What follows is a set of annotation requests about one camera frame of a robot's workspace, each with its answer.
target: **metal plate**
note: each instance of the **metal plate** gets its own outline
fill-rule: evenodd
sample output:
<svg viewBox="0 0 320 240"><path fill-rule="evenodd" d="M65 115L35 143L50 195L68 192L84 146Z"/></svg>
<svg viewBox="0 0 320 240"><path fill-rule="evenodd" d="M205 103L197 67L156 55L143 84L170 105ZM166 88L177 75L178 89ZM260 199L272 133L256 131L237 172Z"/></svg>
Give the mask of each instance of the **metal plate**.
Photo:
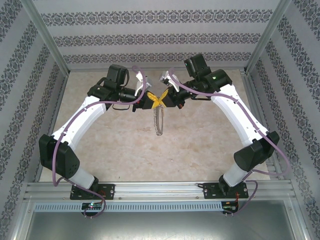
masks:
<svg viewBox="0 0 320 240"><path fill-rule="evenodd" d="M253 201L243 212L234 217L226 217L220 211L122 211L105 212L95 219L88 219L84 218L79 210L65 213L35 212L26 240L44 239L293 240L295 238L283 203Z"/></svg>
<svg viewBox="0 0 320 240"><path fill-rule="evenodd" d="M98 194L102 195L105 200L113 200L115 195L114 184L99 184ZM101 200L100 197L83 191L76 186L72 186L70 193L71 200Z"/></svg>
<svg viewBox="0 0 320 240"><path fill-rule="evenodd" d="M233 187L226 196L219 189L219 183L217 182L205 182L199 185L203 188L204 199L235 199L237 194L239 199L247 199L249 197L247 185L244 182Z"/></svg>
<svg viewBox="0 0 320 240"><path fill-rule="evenodd" d="M82 203L81 209L90 203ZM100 212L101 208L87 212ZM184 202L107 202L105 212L109 213L149 213L149 212L212 212L222 211L220 201L184 201Z"/></svg>

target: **patterned wallpaper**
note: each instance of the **patterned wallpaper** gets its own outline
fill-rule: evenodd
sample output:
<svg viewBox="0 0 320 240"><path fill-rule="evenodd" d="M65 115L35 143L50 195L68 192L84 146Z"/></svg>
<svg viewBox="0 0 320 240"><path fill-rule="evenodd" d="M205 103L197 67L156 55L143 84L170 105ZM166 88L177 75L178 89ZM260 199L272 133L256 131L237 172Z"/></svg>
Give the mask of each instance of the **patterned wallpaper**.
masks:
<svg viewBox="0 0 320 240"><path fill-rule="evenodd" d="M0 1L0 240L40 163L66 76L18 0Z"/></svg>
<svg viewBox="0 0 320 240"><path fill-rule="evenodd" d="M250 73L268 127L290 158L312 239L320 239L319 19L315 0L292 1Z"/></svg>
<svg viewBox="0 0 320 240"><path fill-rule="evenodd" d="M68 67L245 67L279 0L35 0Z"/></svg>

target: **mounting bracket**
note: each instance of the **mounting bracket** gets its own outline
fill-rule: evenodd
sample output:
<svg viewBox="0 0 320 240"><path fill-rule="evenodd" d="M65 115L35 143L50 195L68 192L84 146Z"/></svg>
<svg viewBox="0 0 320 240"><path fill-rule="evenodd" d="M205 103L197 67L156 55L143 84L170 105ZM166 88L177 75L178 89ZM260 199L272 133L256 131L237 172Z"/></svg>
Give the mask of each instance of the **mounting bracket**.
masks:
<svg viewBox="0 0 320 240"><path fill-rule="evenodd" d="M249 197L247 184L244 182L232 187L226 195L220 190L217 182L198 183L197 186L203 189L204 199L235 199L237 195L239 199L247 199Z"/></svg>
<svg viewBox="0 0 320 240"><path fill-rule="evenodd" d="M113 200L115 195L115 186L114 184L98 184L98 194L102 195L105 200ZM100 197L88 193L76 186L72 186L70 193L71 200L101 200Z"/></svg>

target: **aluminum frame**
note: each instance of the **aluminum frame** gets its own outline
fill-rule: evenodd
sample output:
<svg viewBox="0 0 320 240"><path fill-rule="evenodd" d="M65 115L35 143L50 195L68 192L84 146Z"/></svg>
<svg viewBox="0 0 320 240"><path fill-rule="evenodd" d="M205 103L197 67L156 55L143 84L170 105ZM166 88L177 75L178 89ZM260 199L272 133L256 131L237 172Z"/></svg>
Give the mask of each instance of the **aluminum frame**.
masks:
<svg viewBox="0 0 320 240"><path fill-rule="evenodd" d="M188 182L102 182L115 184L114 200L108 203L190 203L205 204L216 201L232 201L234 199L204 199L203 189L198 183L204 181ZM258 190L253 201L284 201L292 231L296 240L309 240L306 224L290 180L258 180ZM255 184L247 182L249 195L252 194ZM81 200L70 200L71 185L62 182L54 187L51 182L31 182L27 184L22 200L17 222L11 240L25 240L32 222L37 203L86 203Z"/></svg>
<svg viewBox="0 0 320 240"><path fill-rule="evenodd" d="M265 49L265 46L267 45L268 41L270 40L273 32L277 28L278 23L280 22L280 19L286 12L289 4L291 3L291 0L280 0L276 9L274 10L270 21L268 22L266 28L263 31L262 36L260 37L256 47L254 48L250 59L246 65L247 72L251 72L252 69L255 67L256 62L258 61L259 57L261 56L262 52Z"/></svg>
<svg viewBox="0 0 320 240"><path fill-rule="evenodd" d="M42 19L40 13L38 12L35 3L33 0L21 0L21 4L23 5L23 8L29 15L30 19L32 20L33 24L35 25L37 31L41 35L44 43L47 45L48 49L50 50L50 53L52 54L55 62L58 64L60 70L63 72L63 74L68 74L70 72L68 65L59 51L59 48L50 34L44 20Z"/></svg>

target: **marble surface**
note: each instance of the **marble surface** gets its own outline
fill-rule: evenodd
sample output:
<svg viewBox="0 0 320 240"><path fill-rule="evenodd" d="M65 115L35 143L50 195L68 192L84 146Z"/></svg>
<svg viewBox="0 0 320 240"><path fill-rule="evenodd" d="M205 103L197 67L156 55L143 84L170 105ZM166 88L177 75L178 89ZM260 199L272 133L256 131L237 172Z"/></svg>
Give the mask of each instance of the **marble surface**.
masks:
<svg viewBox="0 0 320 240"><path fill-rule="evenodd" d="M242 100L248 99L238 70L228 70ZM146 71L152 79L151 92L160 96L167 88L158 81L161 71ZM176 71L184 83L191 80L187 71ZM59 129L82 104L87 92L107 72L71 72L58 113ZM137 79L130 72L128 87ZM76 155L80 165L100 181L216 181L234 163L240 139L211 101L187 100L183 109L165 108L163 135L157 136L153 109L132 112L109 109L80 140ZM267 171L266 164L258 169ZM250 179L268 180L254 173ZM52 172L43 169L41 182L51 182Z"/></svg>

